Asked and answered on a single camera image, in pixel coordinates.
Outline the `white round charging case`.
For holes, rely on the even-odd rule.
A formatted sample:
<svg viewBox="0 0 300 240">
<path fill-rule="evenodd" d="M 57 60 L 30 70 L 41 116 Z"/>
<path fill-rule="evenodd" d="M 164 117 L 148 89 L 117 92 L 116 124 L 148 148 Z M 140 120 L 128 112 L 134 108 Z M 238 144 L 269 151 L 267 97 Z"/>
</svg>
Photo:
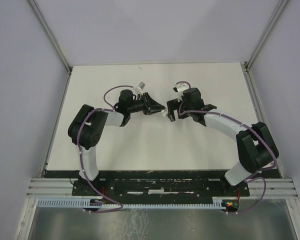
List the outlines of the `white round charging case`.
<svg viewBox="0 0 300 240">
<path fill-rule="evenodd" d="M 169 111 L 168 111 L 168 109 L 164 109 L 164 110 L 161 111 L 161 113 L 162 113 L 162 116 L 164 118 L 166 118 L 166 117 L 168 117 Z"/>
</svg>

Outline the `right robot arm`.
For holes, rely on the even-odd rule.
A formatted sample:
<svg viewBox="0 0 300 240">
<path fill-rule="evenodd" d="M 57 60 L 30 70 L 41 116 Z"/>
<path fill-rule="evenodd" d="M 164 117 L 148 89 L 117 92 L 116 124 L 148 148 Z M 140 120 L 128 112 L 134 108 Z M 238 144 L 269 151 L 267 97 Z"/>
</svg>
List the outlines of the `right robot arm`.
<svg viewBox="0 0 300 240">
<path fill-rule="evenodd" d="M 246 181 L 261 171 L 277 167 L 279 151 L 274 139 L 264 122 L 243 123 L 226 115 L 212 104 L 205 104 L 201 92 L 196 87 L 179 90 L 176 99 L 163 106 L 153 99 L 149 100 L 151 113 L 167 110 L 168 118 L 173 122 L 174 114 L 178 118 L 191 117 L 196 123 L 217 130 L 236 142 L 238 162 L 224 174 L 219 183 L 221 193 L 232 195 L 238 184 Z"/>
</svg>

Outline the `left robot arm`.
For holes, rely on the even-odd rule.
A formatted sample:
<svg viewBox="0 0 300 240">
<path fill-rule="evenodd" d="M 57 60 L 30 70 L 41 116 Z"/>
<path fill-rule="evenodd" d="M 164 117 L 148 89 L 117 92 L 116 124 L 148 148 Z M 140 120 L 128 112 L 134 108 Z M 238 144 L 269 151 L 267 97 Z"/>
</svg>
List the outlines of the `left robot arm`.
<svg viewBox="0 0 300 240">
<path fill-rule="evenodd" d="M 131 114 L 142 112 L 146 116 L 164 111 L 166 108 L 145 92 L 140 96 L 129 89 L 120 92 L 114 109 L 94 108 L 84 104 L 73 121 L 67 134 L 77 146 L 80 170 L 79 175 L 86 181 L 83 189 L 89 195 L 96 195 L 101 183 L 96 157 L 96 145 L 101 139 L 106 126 L 124 127 L 131 119 Z"/>
</svg>

